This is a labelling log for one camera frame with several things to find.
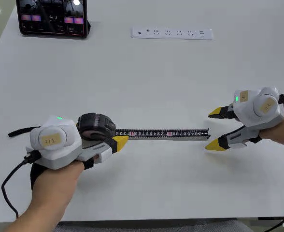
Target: white tabletop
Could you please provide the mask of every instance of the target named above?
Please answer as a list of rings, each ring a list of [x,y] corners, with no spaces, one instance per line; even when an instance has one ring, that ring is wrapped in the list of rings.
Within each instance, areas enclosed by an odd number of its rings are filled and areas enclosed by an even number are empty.
[[[284,1],[88,1],[86,40],[23,37],[14,9],[0,39],[0,185],[50,114],[108,115],[119,128],[208,128],[236,89],[284,92]],[[131,26],[212,28],[213,41],[132,39]],[[262,141],[211,153],[208,142],[129,141],[83,172],[63,220],[284,216],[284,146]],[[23,212],[30,166],[8,183]],[[0,191],[0,222],[14,213]]]

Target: power strip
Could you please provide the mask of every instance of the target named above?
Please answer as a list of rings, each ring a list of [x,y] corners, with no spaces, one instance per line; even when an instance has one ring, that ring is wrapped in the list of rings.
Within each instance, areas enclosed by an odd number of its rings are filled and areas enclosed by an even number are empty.
[[[140,39],[212,40],[212,29],[170,29],[158,27],[132,27],[131,37]]]

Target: label sticker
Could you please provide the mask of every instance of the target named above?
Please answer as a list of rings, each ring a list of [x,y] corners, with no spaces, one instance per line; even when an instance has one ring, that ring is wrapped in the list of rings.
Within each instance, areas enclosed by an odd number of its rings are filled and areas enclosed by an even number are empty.
[[[274,101],[273,98],[268,98],[265,100],[265,102],[260,107],[260,111],[262,111],[264,114],[267,114],[270,109],[273,107],[273,105],[276,104],[276,101]]]
[[[248,90],[242,91],[240,93],[240,102],[247,102],[248,101]]]
[[[43,147],[52,146],[52,145],[56,145],[56,144],[59,144],[59,143],[61,143],[61,138],[60,138],[59,133],[41,137],[41,145]]]

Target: finger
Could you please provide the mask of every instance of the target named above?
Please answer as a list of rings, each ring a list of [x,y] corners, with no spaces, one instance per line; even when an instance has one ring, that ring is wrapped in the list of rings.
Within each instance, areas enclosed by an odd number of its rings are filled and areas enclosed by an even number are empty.
[[[205,147],[205,149],[209,151],[226,151],[229,148],[230,147],[228,146],[227,143],[227,137],[224,136],[213,140]]]
[[[70,177],[73,177],[74,179],[77,179],[83,170],[84,170],[83,163],[81,161],[74,161],[68,166],[59,169],[59,172],[68,175]]]
[[[217,109],[213,110],[211,113],[209,113],[210,118],[217,118],[217,119],[233,119],[238,118],[233,110],[229,108],[229,106],[224,107],[218,107]]]

